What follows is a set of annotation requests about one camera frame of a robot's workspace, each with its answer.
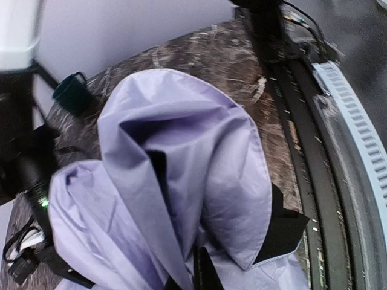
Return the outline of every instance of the green led light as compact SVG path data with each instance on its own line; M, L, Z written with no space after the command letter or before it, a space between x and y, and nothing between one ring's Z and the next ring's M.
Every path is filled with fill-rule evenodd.
M41 207L48 207L48 199L47 198L42 198L41 200L39 200L39 203L41 205Z
M42 206L43 206L43 207L48 207L48 201L42 202Z

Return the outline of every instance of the black connector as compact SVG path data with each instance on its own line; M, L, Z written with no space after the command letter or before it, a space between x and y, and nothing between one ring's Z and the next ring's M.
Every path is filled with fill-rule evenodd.
M35 272L38 265L39 261L34 256L33 250L26 249L20 257L15 259L12 266L8 269L8 273L17 284L22 285L27 277Z

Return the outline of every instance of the white wall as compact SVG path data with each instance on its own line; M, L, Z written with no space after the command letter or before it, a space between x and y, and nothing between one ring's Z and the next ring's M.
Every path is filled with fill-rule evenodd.
M231 19L228 0L46 0L37 58L62 80L83 71L91 77L154 45ZM47 113L51 90L36 80ZM0 249L11 204L0 207Z

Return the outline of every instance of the wire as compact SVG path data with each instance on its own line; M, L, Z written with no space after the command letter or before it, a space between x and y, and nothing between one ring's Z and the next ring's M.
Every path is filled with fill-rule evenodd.
M328 60L328 54L327 54L327 51L325 49L326 48L326 46L325 46L325 38L324 38L324 34L321 31L321 28L320 28L319 24L311 16L309 16L306 12L302 11L300 8L298 8L294 4L289 3L287 1L284 1L284 4L290 6L291 8L295 9L297 12L301 13L302 15L304 15L306 18L308 18L310 21L312 21L312 23L316 26L316 29L317 29L317 31L319 33L319 36L320 36L320 38L317 38L317 42L320 42L321 47L323 48L323 50L321 51L321 53L324 55L323 61L327 61Z
M85 150L76 147L76 146L67 146L67 147L62 147L60 149L56 149L56 151L59 154L69 154L69 153L81 153L83 154L86 158L88 159L93 159L93 157Z
M28 220L28 222L21 228L20 231L18 231L4 246L4 249L2 251L2 258L4 261L6 261L7 263L12 263L14 262L13 259L8 259L7 258L7 253L9 251L9 249L11 248L11 246L16 243L16 241L19 240L20 236L24 233L24 231L26 229L28 229L32 223L34 222L35 218L33 216L30 217L30 219Z
M23 239L22 243L20 244L20 251L27 248L31 248L32 246L35 246L39 243L44 242L45 238L46 237L43 231L39 231L39 230L29 231L25 236L25 238Z
M308 30L310 32L310 34L312 34L313 38L316 41L317 47L319 48L320 61L324 62L325 61L325 59L323 58L324 49L322 47L321 41L319 41L319 37L318 37L317 33L308 24L300 22L300 20L295 20L295 19L288 17L288 16L284 16L284 18L293 24L304 27L306 30Z
M18 239L18 243L16 244L16 250L18 251L18 253L20 252L20 247L22 245L22 242L24 240L24 238L26 237L26 235L32 231L32 230L36 230L36 231L39 231L37 227L28 227L26 228L19 236L19 239Z

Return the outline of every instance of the black strap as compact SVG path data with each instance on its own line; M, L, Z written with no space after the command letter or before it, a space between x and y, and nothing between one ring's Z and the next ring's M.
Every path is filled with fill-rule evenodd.
M39 231L39 229L38 229L37 227L32 226L32 227L26 228L24 231L21 232L21 234L20 234L20 236L19 236L19 238L18 238L18 243L16 244L16 250L17 250L18 252L20 252L20 248L21 248L21 246L22 246L22 243L23 243L24 238L25 238L26 235L27 235L30 231L32 231L32 230Z
M21 228L20 231L18 231L4 246L4 249L3 249L3 252L2 252L2 258L4 261L6 261L7 263L12 263L14 262L14 260L12 259L8 259L7 258L7 253L9 251L9 249L12 247L12 245L14 243L16 243L19 238L25 233L25 231L32 225L32 223L34 222L34 217L30 217L30 219L28 220L28 222Z
M295 251L309 221L303 214L284 208L284 195L274 184L272 191L272 216L254 264Z
M224 290L207 249L193 249L193 285L195 290Z
M179 285L176 284L175 280L169 276L167 283L165 284L164 290L181 290Z

